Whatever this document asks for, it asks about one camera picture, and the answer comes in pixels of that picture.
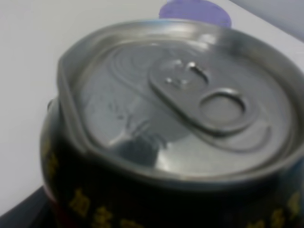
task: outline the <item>can rim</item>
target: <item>can rim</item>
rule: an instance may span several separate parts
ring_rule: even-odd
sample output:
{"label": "can rim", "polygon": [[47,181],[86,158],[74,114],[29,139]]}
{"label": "can rim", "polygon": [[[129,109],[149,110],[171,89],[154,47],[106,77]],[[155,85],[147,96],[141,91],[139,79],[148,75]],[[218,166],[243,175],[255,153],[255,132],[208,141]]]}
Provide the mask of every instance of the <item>can rim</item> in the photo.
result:
{"label": "can rim", "polygon": [[[100,152],[100,149],[90,142],[88,139],[83,125],[81,123],[80,117],[77,113],[76,105],[73,101],[73,96],[69,88],[69,81],[64,71],[63,61],[66,56],[78,45],[93,38],[94,35],[97,35],[100,32],[104,32],[107,29],[117,28],[121,26],[130,25],[133,23],[155,23],[159,21],[169,21],[169,22],[183,22],[183,23],[191,23],[197,26],[207,26],[212,27],[218,30],[231,30],[228,28],[220,28],[211,24],[196,22],[184,19],[161,19],[161,20],[136,20],[131,22],[123,22],[115,25],[110,25],[105,28],[101,28],[75,43],[68,51],[64,53],[61,57],[58,64],[58,77],[57,77],[57,86],[59,90],[59,100],[63,110],[63,115],[65,117],[65,122],[67,124],[68,129],[70,130],[72,137],[74,138],[74,142],[76,142],[76,146],[84,155],[87,155],[91,158],[98,157],[100,162],[103,165],[109,166],[112,169],[118,171],[123,171],[126,175],[132,176],[133,178],[139,179],[140,181],[154,182],[158,185],[171,187],[174,185],[174,188],[180,189],[189,189],[189,185],[191,185],[192,190],[201,190],[198,188],[198,185],[210,185],[210,189],[223,189],[223,185],[227,184],[228,186],[238,185],[244,182],[252,182],[260,180],[261,178],[268,177],[272,174],[278,173],[278,171],[287,169],[288,167],[294,165],[297,161],[301,160],[304,156],[304,143],[301,144],[292,154],[290,154],[286,159],[280,160],[277,163],[270,164],[265,167],[261,167],[257,170],[251,170],[244,173],[236,173],[231,174],[229,176],[218,176],[218,177],[190,177],[188,175],[182,174],[174,174],[174,173],[166,173],[161,170],[150,170],[149,168],[142,167],[128,161],[123,160],[122,158],[117,157],[117,159],[111,159],[106,154]],[[284,61],[286,61],[290,66],[293,67],[293,70],[297,71],[299,74],[303,75],[303,73],[299,70],[299,68],[292,63],[284,54],[280,53],[278,50],[273,48],[272,46],[266,44],[263,41],[260,41],[250,35],[247,35],[243,32],[232,30],[233,33],[237,33],[238,35],[245,36],[246,38],[254,39],[259,44],[264,47],[271,49],[272,52],[280,55]]]}

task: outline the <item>pull tab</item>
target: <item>pull tab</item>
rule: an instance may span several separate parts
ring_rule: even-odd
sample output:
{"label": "pull tab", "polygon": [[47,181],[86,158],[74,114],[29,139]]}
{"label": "pull tab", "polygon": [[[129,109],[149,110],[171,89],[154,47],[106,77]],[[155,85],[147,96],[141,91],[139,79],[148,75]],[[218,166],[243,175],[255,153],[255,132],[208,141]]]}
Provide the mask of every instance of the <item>pull tab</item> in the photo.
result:
{"label": "pull tab", "polygon": [[158,62],[149,81],[188,121],[214,135],[242,131],[257,116],[254,101],[231,78],[214,76],[195,62]]}

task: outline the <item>can lid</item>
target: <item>can lid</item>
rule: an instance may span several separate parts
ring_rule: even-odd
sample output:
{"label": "can lid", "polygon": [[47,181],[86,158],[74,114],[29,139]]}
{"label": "can lid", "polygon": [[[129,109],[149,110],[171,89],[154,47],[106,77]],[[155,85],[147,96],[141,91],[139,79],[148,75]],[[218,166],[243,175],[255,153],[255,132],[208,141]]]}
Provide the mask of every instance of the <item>can lid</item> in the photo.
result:
{"label": "can lid", "polygon": [[290,152],[294,110],[271,70],[251,59],[248,47],[259,45],[273,51],[190,21],[102,29],[61,59],[67,125],[77,142],[137,174],[216,178],[274,163]]}

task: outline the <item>aluminum can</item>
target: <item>aluminum can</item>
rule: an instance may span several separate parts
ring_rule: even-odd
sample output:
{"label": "aluminum can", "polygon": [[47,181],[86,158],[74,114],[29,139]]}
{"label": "aluminum can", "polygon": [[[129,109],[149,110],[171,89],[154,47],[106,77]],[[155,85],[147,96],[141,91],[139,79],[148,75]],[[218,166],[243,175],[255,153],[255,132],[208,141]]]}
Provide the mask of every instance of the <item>aluminum can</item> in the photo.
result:
{"label": "aluminum can", "polygon": [[60,59],[41,133],[64,228],[303,227],[304,78],[186,20],[103,28]]}

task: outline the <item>silver can top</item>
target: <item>silver can top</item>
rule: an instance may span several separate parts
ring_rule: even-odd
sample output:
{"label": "silver can top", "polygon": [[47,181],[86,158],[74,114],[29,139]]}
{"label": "silver can top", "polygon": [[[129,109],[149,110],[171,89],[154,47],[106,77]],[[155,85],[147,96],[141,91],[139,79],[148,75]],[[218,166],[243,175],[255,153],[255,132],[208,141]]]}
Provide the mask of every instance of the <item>silver can top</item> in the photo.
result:
{"label": "silver can top", "polygon": [[216,179],[292,153],[299,121],[282,68],[302,77],[242,33],[142,21],[81,40],[62,57],[58,85],[83,151],[136,175]]}

